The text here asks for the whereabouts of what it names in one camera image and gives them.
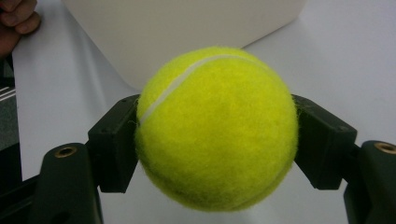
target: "tennis ball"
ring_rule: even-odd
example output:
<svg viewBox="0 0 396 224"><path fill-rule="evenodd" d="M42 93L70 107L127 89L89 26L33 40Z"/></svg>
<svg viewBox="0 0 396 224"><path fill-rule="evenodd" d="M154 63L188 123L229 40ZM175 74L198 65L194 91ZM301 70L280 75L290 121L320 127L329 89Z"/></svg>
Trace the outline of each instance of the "tennis ball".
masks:
<svg viewBox="0 0 396 224"><path fill-rule="evenodd" d="M245 209L290 169L298 122L290 92L241 49L212 47L175 58L138 100L136 152L151 181L203 211Z"/></svg>

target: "black plastic part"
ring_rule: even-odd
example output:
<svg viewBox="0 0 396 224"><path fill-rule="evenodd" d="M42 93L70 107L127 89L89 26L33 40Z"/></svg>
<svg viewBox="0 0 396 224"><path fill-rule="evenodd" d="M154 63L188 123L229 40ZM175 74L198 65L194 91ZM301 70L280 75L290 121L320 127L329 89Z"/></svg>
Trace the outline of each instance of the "black plastic part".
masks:
<svg viewBox="0 0 396 224"><path fill-rule="evenodd" d="M139 95L118 101L88 132L95 181L102 192L124 193L134 174L136 106Z"/></svg>
<svg viewBox="0 0 396 224"><path fill-rule="evenodd" d="M0 149L0 194L22 182L20 144Z"/></svg>
<svg viewBox="0 0 396 224"><path fill-rule="evenodd" d="M16 188L0 195L0 223L27 223L38 176L23 181Z"/></svg>
<svg viewBox="0 0 396 224"><path fill-rule="evenodd" d="M349 224L366 223L367 215L372 209L372 203L363 182L361 182L361 185L348 184L346 186L344 202Z"/></svg>
<svg viewBox="0 0 396 224"><path fill-rule="evenodd" d="M393 153L381 146L391 146ZM396 146L376 141L361 146L359 162L372 202L372 209L365 223L396 223Z"/></svg>
<svg viewBox="0 0 396 224"><path fill-rule="evenodd" d="M84 145L63 145L46 154L28 223L103 223L90 157Z"/></svg>
<svg viewBox="0 0 396 224"><path fill-rule="evenodd" d="M343 158L353 150L357 131L314 102L293 97L300 126L295 161L315 189L339 189Z"/></svg>

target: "yellow tennis ball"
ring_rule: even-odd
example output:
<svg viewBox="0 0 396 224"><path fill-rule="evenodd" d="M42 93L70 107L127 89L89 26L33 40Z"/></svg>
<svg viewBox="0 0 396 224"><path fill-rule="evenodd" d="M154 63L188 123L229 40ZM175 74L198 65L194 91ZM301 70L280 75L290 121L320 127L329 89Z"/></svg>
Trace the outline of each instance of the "yellow tennis ball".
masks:
<svg viewBox="0 0 396 224"><path fill-rule="evenodd" d="M235 211L269 195L297 149L294 102L281 78L241 49L175 58L141 93L135 133L151 181L191 208Z"/></svg>

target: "tennis ball seam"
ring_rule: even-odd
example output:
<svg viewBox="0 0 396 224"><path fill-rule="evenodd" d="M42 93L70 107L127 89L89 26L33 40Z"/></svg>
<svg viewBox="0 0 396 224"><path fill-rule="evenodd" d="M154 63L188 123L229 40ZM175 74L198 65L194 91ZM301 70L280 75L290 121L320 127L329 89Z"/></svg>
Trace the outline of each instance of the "tennis ball seam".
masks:
<svg viewBox="0 0 396 224"><path fill-rule="evenodd" d="M232 54L219 54L219 55L214 55L210 57L203 58L202 60L191 64L189 67L186 68L186 70L181 73L179 76L177 76L169 85L168 87L163 90L163 92L158 96L158 98L148 107L148 109L145 111L143 116L139 120L139 124L142 125L145 120L155 111L155 109L166 100L166 98L178 87L180 84L182 84L195 70L197 70L199 67L206 63L211 63L219 59L240 59L244 60L247 62L254 63L261 67L264 70L267 70L268 68L265 66L262 66L262 64L257 63L253 60L250 60L249 58L242 57L240 55L232 55Z"/></svg>

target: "human hand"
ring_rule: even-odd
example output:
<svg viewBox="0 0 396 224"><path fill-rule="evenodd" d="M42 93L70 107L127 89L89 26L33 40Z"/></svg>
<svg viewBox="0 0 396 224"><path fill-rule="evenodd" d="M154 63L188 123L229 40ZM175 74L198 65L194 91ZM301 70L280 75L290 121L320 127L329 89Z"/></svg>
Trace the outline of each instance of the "human hand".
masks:
<svg viewBox="0 0 396 224"><path fill-rule="evenodd" d="M36 0L0 0L0 59L12 52L22 35L38 28L36 5Z"/></svg>

